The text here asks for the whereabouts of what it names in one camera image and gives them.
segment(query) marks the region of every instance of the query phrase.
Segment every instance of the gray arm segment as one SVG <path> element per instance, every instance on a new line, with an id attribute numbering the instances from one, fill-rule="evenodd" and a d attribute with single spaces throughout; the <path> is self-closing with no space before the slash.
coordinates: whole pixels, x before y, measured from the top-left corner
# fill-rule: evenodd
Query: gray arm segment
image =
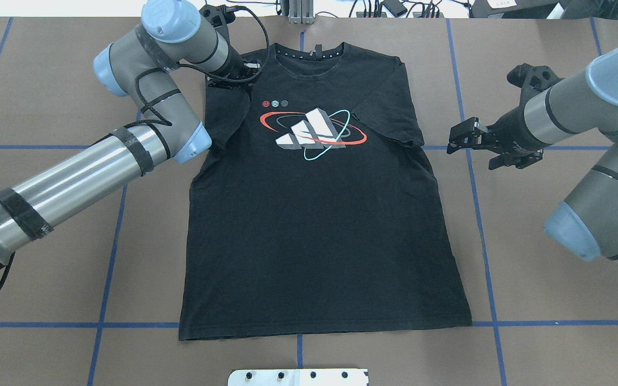
<path id="1" fill-rule="evenodd" d="M 95 59 L 100 81 L 117 95 L 130 95 L 139 108 L 135 79 L 141 73 L 161 68 L 161 61 L 192 61 L 219 76 L 234 73 L 242 59 L 189 2 L 150 0 L 143 8 L 143 36 L 162 55 L 148 52 L 135 31 L 128 32 Z M 154 71 L 139 81 L 144 98 L 168 120 L 161 124 L 137 124 L 92 146 L 47 171 L 12 188 L 19 200 L 8 207 L 0 201 L 0 268 L 10 255 L 32 240 L 43 237 L 76 213 L 112 191 L 152 170 L 170 156 L 179 163 L 195 157 L 211 145 L 201 120 L 177 91 L 165 71 Z M 150 110 L 145 119 L 158 120 Z M 32 218 L 39 221 L 28 221 Z M 30 227 L 39 236 L 31 237 Z"/>
<path id="2" fill-rule="evenodd" d="M 540 120 L 540 108 L 533 108 L 526 122 L 535 137 L 554 143 L 598 127 L 615 142 L 547 220 L 545 231 L 586 261 L 605 256 L 618 264 L 618 49 L 534 99 L 548 101 L 533 105 L 543 107 L 549 117 L 542 122 L 552 125 L 531 125 Z"/>

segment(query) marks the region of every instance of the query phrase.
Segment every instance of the t-shirt sleeve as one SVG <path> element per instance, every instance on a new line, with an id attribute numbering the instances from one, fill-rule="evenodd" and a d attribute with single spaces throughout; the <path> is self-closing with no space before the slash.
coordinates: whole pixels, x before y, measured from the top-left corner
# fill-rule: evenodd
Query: t-shirt sleeve
<path id="1" fill-rule="evenodd" d="M 223 149 L 231 135 L 245 120 L 249 110 L 249 95 L 240 87 L 206 88 L 204 127 L 211 136 L 212 145 Z"/>
<path id="2" fill-rule="evenodd" d="M 353 110 L 353 116 L 371 130 L 409 147 L 424 145 L 409 92 L 407 68 L 395 58 L 392 73 Z"/>

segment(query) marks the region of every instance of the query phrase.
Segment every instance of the white floor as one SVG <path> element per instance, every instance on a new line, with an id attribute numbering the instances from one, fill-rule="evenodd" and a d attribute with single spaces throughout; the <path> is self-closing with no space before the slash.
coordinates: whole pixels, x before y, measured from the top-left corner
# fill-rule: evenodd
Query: white floor
<path id="1" fill-rule="evenodd" d="M 16 17 L 139 17 L 140 9 L 146 0 L 0 0 L 0 16 Z M 206 0 L 190 0 L 198 7 Z M 256 0 L 273 3 L 274 0 Z M 211 0 L 212 4 L 223 4 L 223 0 Z M 258 16 L 274 15 L 274 5 L 245 4 Z M 328 11 L 339 17 L 347 17 L 352 0 L 314 0 L 314 12 Z M 442 0 L 439 5 L 447 18 L 467 18 L 468 10 L 451 0 Z M 354 12 L 362 11 L 364 5 L 359 3 Z"/>

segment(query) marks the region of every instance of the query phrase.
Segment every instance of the white metal plate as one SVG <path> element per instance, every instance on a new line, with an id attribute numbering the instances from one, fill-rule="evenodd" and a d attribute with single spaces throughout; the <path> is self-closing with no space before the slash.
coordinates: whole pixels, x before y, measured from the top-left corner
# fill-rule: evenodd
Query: white metal plate
<path id="1" fill-rule="evenodd" d="M 369 386 L 368 369 L 247 369 L 228 377 L 228 386 Z"/>

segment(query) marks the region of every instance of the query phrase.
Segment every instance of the adidas logo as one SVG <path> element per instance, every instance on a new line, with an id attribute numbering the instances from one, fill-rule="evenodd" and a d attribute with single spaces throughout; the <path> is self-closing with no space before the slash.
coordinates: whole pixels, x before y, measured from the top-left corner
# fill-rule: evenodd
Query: adidas logo
<path id="1" fill-rule="evenodd" d="M 321 108 L 315 108 L 305 114 L 306 120 L 292 125 L 292 132 L 282 135 L 276 144 L 283 149 L 341 149 L 343 144 L 336 144 L 340 140 L 333 122 Z"/>

